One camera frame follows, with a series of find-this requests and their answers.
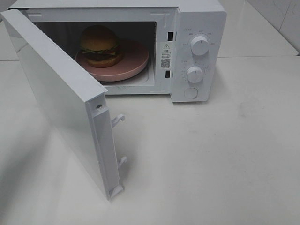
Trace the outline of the pink round plate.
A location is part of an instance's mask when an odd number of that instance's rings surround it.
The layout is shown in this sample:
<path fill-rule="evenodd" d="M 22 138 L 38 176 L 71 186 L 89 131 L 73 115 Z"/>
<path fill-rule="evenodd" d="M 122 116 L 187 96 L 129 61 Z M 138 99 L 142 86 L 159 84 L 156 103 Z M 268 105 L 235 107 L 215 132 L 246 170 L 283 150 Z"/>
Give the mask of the pink round plate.
<path fill-rule="evenodd" d="M 149 51 L 141 43 L 122 39 L 120 41 L 120 49 L 123 53 L 123 58 L 111 67 L 92 67 L 87 63 L 81 52 L 76 54 L 75 60 L 96 80 L 101 82 L 117 82 L 129 79 L 140 73 L 147 66 Z"/>

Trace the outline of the lower white round knob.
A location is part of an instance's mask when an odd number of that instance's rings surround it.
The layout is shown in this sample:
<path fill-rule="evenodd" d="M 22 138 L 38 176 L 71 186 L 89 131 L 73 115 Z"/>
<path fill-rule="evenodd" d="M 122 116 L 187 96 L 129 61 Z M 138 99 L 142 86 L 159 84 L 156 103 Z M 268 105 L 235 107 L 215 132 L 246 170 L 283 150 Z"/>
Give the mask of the lower white round knob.
<path fill-rule="evenodd" d="M 198 66 L 192 66 L 187 70 L 187 80 L 190 83 L 199 83 L 202 81 L 204 72 Z"/>

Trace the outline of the white microwave door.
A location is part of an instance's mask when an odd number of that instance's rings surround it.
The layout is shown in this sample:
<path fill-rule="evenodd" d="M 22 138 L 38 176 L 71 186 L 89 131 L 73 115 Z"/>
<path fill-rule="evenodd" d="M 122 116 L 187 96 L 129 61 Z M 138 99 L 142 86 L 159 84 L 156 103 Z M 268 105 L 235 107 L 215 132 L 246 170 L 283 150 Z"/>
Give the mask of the white microwave door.
<path fill-rule="evenodd" d="M 106 88 L 76 63 L 21 11 L 2 12 L 21 66 L 40 107 L 107 199 L 123 190 Z"/>

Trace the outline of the burger with lettuce and cheese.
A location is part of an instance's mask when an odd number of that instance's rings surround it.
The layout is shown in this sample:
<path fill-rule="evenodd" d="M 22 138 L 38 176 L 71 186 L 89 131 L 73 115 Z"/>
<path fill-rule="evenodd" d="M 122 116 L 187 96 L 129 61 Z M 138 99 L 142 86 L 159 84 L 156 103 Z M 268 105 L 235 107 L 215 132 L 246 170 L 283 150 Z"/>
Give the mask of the burger with lettuce and cheese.
<path fill-rule="evenodd" d="M 87 27 L 80 37 L 80 51 L 87 63 L 94 68 L 107 68 L 123 59 L 120 39 L 102 25 Z"/>

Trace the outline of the upper white round knob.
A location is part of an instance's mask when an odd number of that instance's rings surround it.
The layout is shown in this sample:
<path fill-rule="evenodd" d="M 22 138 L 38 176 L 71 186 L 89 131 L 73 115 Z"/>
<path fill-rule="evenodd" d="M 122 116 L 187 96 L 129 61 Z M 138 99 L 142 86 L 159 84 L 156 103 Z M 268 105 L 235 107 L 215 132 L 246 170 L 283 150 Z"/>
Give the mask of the upper white round knob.
<path fill-rule="evenodd" d="M 194 55 L 202 56 L 209 50 L 210 40 L 206 35 L 199 34 L 191 39 L 190 47 Z"/>

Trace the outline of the round white door button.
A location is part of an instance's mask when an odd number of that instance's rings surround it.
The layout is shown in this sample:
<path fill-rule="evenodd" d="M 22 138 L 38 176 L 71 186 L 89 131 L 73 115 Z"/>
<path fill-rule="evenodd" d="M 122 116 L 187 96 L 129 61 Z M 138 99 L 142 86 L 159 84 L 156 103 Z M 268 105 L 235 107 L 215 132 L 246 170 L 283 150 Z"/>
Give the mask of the round white door button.
<path fill-rule="evenodd" d="M 198 90 L 196 88 L 187 88 L 185 91 L 184 91 L 184 96 L 185 98 L 188 98 L 188 99 L 195 99 L 198 95 Z"/>

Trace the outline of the white round knob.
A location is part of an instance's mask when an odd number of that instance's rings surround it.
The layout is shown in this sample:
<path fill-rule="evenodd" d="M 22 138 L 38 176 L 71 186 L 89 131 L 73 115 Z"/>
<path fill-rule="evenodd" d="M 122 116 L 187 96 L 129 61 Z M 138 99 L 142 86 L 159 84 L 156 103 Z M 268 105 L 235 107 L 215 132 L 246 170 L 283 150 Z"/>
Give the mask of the white round knob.
<path fill-rule="evenodd" d="M 210 40 L 206 35 L 199 34 L 191 39 L 190 47 L 194 55 L 202 56 L 209 50 Z"/>
<path fill-rule="evenodd" d="M 199 83 L 202 81 L 204 72 L 198 66 L 192 66 L 187 70 L 187 80 L 190 83 Z"/>

